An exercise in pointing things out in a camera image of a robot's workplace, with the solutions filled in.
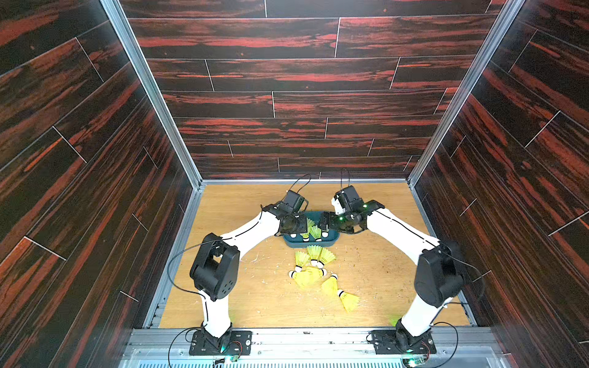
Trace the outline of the teal plastic storage box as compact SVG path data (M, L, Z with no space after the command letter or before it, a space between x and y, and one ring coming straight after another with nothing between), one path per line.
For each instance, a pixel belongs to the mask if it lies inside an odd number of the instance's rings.
M306 248L310 245L320 245L322 247L331 247L334 243L339 239L340 233L336 230L329 229L327 232L324 232L319 223L327 214L325 211L311 211L306 212L305 215L309 222L314 222L314 226L318 228L318 230L311 230L308 233L308 237L304 238L300 234L297 236L292 237L290 235L283 235L282 238L285 241L285 244L288 245L290 248Z

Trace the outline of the yellow shuttlecock pile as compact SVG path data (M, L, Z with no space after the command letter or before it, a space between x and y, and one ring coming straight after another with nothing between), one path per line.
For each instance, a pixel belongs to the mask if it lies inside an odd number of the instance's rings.
M294 280L300 289L309 288L317 281L316 274L309 269L300 272L290 271L288 276Z

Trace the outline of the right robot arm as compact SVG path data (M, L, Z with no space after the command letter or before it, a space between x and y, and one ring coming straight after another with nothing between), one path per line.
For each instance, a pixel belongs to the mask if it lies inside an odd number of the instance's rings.
M455 242L443 242L414 228L381 203L349 199L338 193L331 200L328 228L352 234L354 227L375 233L404 253L416 266L416 297L395 326L399 344L414 345L426 340L440 311L467 283L466 263Z

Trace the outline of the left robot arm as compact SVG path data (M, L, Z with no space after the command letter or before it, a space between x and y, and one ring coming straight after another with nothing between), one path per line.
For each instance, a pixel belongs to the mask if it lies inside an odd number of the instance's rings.
M304 213L289 213L278 205L267 205L245 225L221 236L210 233L203 239L190 277L202 298L202 329L211 343L221 345L231 334L229 294L237 284L242 256L267 238L307 230Z

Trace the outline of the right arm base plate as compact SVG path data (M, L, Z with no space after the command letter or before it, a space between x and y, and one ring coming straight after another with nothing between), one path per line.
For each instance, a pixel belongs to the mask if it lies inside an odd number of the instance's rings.
M405 330L373 330L367 336L377 355L431 355L437 352L431 330L414 337Z

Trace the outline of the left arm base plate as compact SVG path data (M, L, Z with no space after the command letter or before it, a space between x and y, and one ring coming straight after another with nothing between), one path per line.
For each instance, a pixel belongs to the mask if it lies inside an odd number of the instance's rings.
M251 354L252 332L229 329L222 337L213 337L203 328L193 334L189 355L204 356L248 356Z

